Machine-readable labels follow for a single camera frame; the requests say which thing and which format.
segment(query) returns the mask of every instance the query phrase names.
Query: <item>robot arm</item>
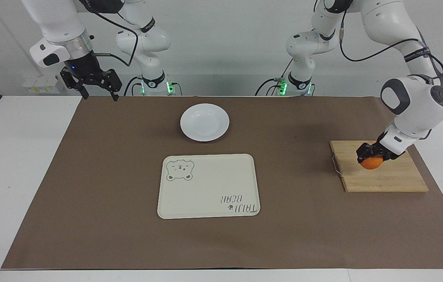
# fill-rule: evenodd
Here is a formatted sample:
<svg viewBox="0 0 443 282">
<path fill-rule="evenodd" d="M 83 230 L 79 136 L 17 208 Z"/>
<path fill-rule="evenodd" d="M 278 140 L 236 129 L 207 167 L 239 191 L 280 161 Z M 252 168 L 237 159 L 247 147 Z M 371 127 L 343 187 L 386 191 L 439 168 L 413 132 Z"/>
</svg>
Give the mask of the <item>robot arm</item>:
<svg viewBox="0 0 443 282">
<path fill-rule="evenodd" d="M 291 72 L 286 77 L 288 84 L 286 93 L 288 94 L 306 94 L 315 69 L 315 62 L 311 56 L 327 53 L 338 46 L 337 27 L 340 25 L 342 13 L 349 6 L 344 5 L 343 8 L 335 7 L 333 10 L 328 10 L 325 8 L 326 2 L 326 0 L 320 0 L 317 3 L 317 10 L 312 16 L 313 30 L 295 34 L 286 41 L 286 50 L 293 57 Z"/>
<path fill-rule="evenodd" d="M 122 82 L 114 70 L 103 71 L 100 68 L 98 59 L 93 56 L 89 35 L 77 16 L 73 2 L 21 1 L 33 20 L 40 25 L 44 36 L 30 48 L 34 61 L 41 67 L 64 62 L 65 67 L 60 75 L 68 88 L 80 91 L 83 98 L 87 99 L 89 93 L 84 85 L 97 85 L 109 91 L 114 101 L 117 101 L 119 96 L 116 93 L 121 89 Z"/>
<path fill-rule="evenodd" d="M 154 54 L 169 49 L 169 34 L 156 24 L 145 0 L 126 0 L 121 12 L 124 20 L 135 26 L 138 34 L 138 48 L 134 60 L 142 72 L 143 92 L 147 95 L 169 95 L 171 90 L 167 75 L 159 58 Z M 132 55 L 135 36 L 131 32 L 119 32 L 116 42 L 122 52 Z"/>
<path fill-rule="evenodd" d="M 356 5 L 360 7 L 365 31 L 373 41 L 390 46 L 408 38 L 419 40 L 395 46 L 411 74 L 390 79 L 382 87 L 383 103 L 397 116 L 377 142 L 365 143 L 358 149 L 358 162 L 369 168 L 365 166 L 367 159 L 380 156 L 383 161 L 397 159 L 442 122 L 443 74 L 437 70 L 430 49 L 400 0 L 363 0 Z"/>
<path fill-rule="evenodd" d="M 306 91 L 314 62 L 311 55 L 333 50 L 343 39 L 343 27 L 336 38 L 336 27 L 345 11 L 360 11 L 365 31 L 373 41 L 395 46 L 408 65 L 411 75 L 390 79 L 381 90 L 383 103 L 397 117 L 380 135 L 377 142 L 363 144 L 358 162 L 365 168 L 367 159 L 378 158 L 378 166 L 397 159 L 413 143 L 425 139 L 431 129 L 443 120 L 443 74 L 433 60 L 417 27 L 411 21 L 401 0 L 320 0 L 312 18 L 314 30 L 296 34 L 288 40 L 288 53 L 293 68 L 288 76 L 288 89 Z"/>
</svg>

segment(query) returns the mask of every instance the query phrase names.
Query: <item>orange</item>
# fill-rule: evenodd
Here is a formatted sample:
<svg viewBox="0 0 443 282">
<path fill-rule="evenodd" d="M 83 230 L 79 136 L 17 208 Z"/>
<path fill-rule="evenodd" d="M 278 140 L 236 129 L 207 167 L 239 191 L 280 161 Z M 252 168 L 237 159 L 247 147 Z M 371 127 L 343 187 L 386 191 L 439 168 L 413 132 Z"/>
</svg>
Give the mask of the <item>orange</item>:
<svg viewBox="0 0 443 282">
<path fill-rule="evenodd" d="M 369 157 L 365 159 L 361 163 L 361 166 L 363 168 L 366 168 L 367 170 L 374 170 L 378 168 L 381 165 L 381 163 L 383 163 L 383 157 L 381 155 L 376 155 L 374 157 Z"/>
</svg>

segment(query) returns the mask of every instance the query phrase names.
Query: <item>black cable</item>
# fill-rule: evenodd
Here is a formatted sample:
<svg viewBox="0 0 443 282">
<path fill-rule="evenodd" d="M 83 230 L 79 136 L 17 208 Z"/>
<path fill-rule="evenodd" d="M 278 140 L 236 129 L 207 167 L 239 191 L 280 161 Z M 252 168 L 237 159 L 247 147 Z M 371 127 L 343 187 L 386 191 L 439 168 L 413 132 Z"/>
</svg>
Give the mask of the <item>black cable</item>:
<svg viewBox="0 0 443 282">
<path fill-rule="evenodd" d="M 429 57 L 431 57 L 432 59 L 434 59 L 440 66 L 441 66 L 441 69 L 443 70 L 443 63 L 438 59 L 438 58 L 436 58 L 434 55 L 432 55 L 432 54 L 429 54 Z"/>
<path fill-rule="evenodd" d="M 131 78 L 128 82 L 128 85 L 126 86 L 126 90 L 124 91 L 124 97 L 126 97 L 127 91 L 129 89 L 129 86 L 132 84 L 133 81 L 135 81 L 136 79 L 141 79 L 141 76 L 135 76 L 133 78 Z"/>
<path fill-rule="evenodd" d="M 129 31 L 129 32 L 132 32 L 132 33 L 134 34 L 134 36 L 136 37 L 136 41 L 135 41 L 135 43 L 134 43 L 134 49 L 133 49 L 133 52 L 131 53 L 131 58 L 129 59 L 129 62 L 128 62 L 128 63 L 126 63 L 123 59 L 121 59 L 120 57 L 117 57 L 116 55 L 113 55 L 113 54 L 110 54 L 110 55 L 109 55 L 108 53 L 94 53 L 94 54 L 93 54 L 93 56 L 95 56 L 95 57 L 112 57 L 112 58 L 116 58 L 116 59 L 118 59 L 119 61 L 121 61 L 123 64 L 125 64 L 126 66 L 129 67 L 129 66 L 131 65 L 131 63 L 133 62 L 134 54 L 136 53 L 136 49 L 138 48 L 138 34 L 137 34 L 134 30 L 132 30 L 132 29 L 130 29 L 130 28 L 128 28 L 128 27 L 125 27 L 125 26 L 123 26 L 123 25 L 119 25 L 118 23 L 116 23 L 116 22 L 110 20 L 109 18 L 106 18 L 106 17 L 102 16 L 102 15 L 101 15 L 100 13 L 98 13 L 97 11 L 94 11 L 94 10 L 91 9 L 90 12 L 91 12 L 91 13 L 94 13 L 96 16 L 99 16 L 99 17 L 102 18 L 103 20 L 105 20 L 105 21 L 111 23 L 112 25 L 115 25 L 115 26 L 117 26 L 117 27 L 120 27 L 121 29 L 125 29 L 125 30 L 127 30 L 127 31 Z"/>
<path fill-rule="evenodd" d="M 405 42 L 408 42 L 408 41 L 420 41 L 420 40 L 419 40 L 419 39 L 416 39 L 416 38 L 404 39 L 404 40 L 399 41 L 398 43 L 394 43 L 394 44 L 390 45 L 389 47 L 385 48 L 384 50 L 381 50 L 380 52 L 377 52 L 377 53 L 375 53 L 375 54 L 373 54 L 373 55 L 371 55 L 371 56 L 368 56 L 368 57 L 366 57 L 366 58 L 359 59 L 359 60 L 350 59 L 349 57 L 347 57 L 347 55 L 345 55 L 345 52 L 343 51 L 343 44 L 342 44 L 341 41 L 340 41 L 340 50 L 341 50 L 341 52 L 342 52 L 342 55 L 343 55 L 346 59 L 348 59 L 349 61 L 351 61 L 351 62 L 362 62 L 362 61 L 365 61 L 365 60 L 371 59 L 371 58 L 373 58 L 373 57 L 375 57 L 375 56 L 378 56 L 378 55 L 380 55 L 381 53 L 383 53 L 383 52 L 389 50 L 390 48 L 393 48 L 393 47 L 395 47 L 395 46 L 397 46 L 397 45 L 399 45 L 399 44 L 401 44 L 401 43 L 405 43 Z"/>
<path fill-rule="evenodd" d="M 263 88 L 263 86 L 265 86 L 265 84 L 267 84 L 271 81 L 274 81 L 274 78 L 267 79 L 264 83 L 262 83 L 261 86 L 258 87 L 258 90 L 256 90 L 256 93 L 254 94 L 254 96 L 258 96 L 258 92 Z"/>
<path fill-rule="evenodd" d="M 180 87 L 180 95 L 183 96 L 182 86 L 178 82 L 174 82 L 172 85 L 178 85 Z"/>
<path fill-rule="evenodd" d="M 275 86 L 275 85 L 270 86 L 269 89 L 267 90 L 267 94 L 265 94 L 265 96 L 268 96 L 268 95 L 269 95 L 270 89 L 274 88 L 274 90 L 275 90 L 275 88 L 277 88 L 277 87 L 279 87 L 279 86 Z"/>
<path fill-rule="evenodd" d="M 314 91 L 312 91 L 312 95 L 311 95 L 311 97 L 313 97 L 314 96 L 314 93 L 315 93 L 315 88 L 316 88 L 316 85 L 313 83 L 313 84 L 311 84 L 311 87 L 313 87 L 314 86 Z"/>
<path fill-rule="evenodd" d="M 344 28 L 344 26 L 345 26 L 345 15 L 347 15 L 347 11 L 345 11 L 344 13 L 343 13 L 343 18 L 342 18 L 342 23 L 341 23 L 341 25 L 340 25 L 340 30 L 343 30 L 343 28 Z M 366 57 L 366 58 L 363 58 L 363 59 L 359 59 L 359 60 L 355 60 L 355 59 L 351 59 L 351 58 L 349 58 L 349 56 L 347 56 L 346 54 L 345 54 L 345 52 L 343 51 L 343 38 L 340 38 L 340 51 L 342 52 L 342 55 L 347 59 L 347 60 L 349 60 L 349 61 L 351 61 L 351 62 L 362 62 L 362 61 L 365 61 L 365 60 L 368 60 L 368 59 L 371 59 L 371 58 L 373 58 L 373 57 L 375 57 L 375 56 L 378 56 L 378 55 L 380 55 L 381 53 L 383 53 L 383 52 L 386 52 L 387 50 L 390 50 L 390 48 L 393 48 L 393 47 L 395 47 L 395 46 L 397 46 L 397 45 L 399 45 L 399 44 L 401 44 L 401 43 L 405 43 L 405 42 L 408 42 L 408 41 L 420 41 L 419 39 L 416 39 L 416 38 L 408 38 L 408 39 L 404 39 L 404 40 L 401 40 L 401 41 L 399 41 L 398 43 L 394 43 L 394 44 L 392 44 L 392 45 L 390 45 L 390 46 L 388 46 L 387 48 L 385 48 L 384 50 L 381 50 L 381 51 L 379 51 L 379 52 L 377 52 L 377 53 L 375 53 L 375 54 L 373 54 L 373 55 L 371 55 L 371 56 L 368 56 L 368 57 Z"/>
<path fill-rule="evenodd" d="M 134 96 L 134 87 L 135 87 L 136 85 L 141 86 L 141 83 L 135 83 L 135 84 L 133 84 L 133 85 L 131 86 L 131 96 Z"/>
<path fill-rule="evenodd" d="M 286 66 L 286 69 L 284 69 L 283 74 L 281 75 L 281 78 L 284 78 L 284 75 L 286 74 L 286 71 L 288 71 L 289 66 L 291 66 L 292 62 L 293 62 L 293 59 L 291 59 L 291 61 L 289 61 L 289 64 L 288 64 L 288 66 Z M 270 96 L 274 96 L 276 88 L 274 88 L 274 90 L 272 91 L 272 95 L 270 95 Z"/>
<path fill-rule="evenodd" d="M 314 4 L 314 13 L 315 13 L 315 7 L 317 6 L 317 2 L 319 2 L 319 0 L 316 0 L 316 2 Z"/>
</svg>

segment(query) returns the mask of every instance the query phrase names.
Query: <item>wooden cutting board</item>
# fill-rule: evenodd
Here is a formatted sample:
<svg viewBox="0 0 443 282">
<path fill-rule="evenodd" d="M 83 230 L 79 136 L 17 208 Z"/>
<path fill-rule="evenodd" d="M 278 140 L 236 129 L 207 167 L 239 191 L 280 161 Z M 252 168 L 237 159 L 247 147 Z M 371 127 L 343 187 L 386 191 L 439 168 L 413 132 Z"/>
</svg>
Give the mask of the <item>wooden cutting board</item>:
<svg viewBox="0 0 443 282">
<path fill-rule="evenodd" d="M 394 161 L 386 161 L 375 170 L 359 163 L 356 150 L 362 143 L 374 141 L 331 141 L 336 166 L 346 192 L 428 192 L 417 166 L 409 153 Z"/>
</svg>

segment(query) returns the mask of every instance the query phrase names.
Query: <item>white tray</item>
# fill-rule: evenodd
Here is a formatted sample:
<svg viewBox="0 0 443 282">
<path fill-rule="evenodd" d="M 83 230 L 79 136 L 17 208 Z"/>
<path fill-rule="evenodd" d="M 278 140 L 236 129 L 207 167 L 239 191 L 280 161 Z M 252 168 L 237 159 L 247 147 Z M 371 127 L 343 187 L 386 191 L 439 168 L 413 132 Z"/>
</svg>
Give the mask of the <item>white tray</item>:
<svg viewBox="0 0 443 282">
<path fill-rule="evenodd" d="M 167 157 L 157 214 L 163 219 L 254 216 L 260 199 L 252 156 Z"/>
</svg>

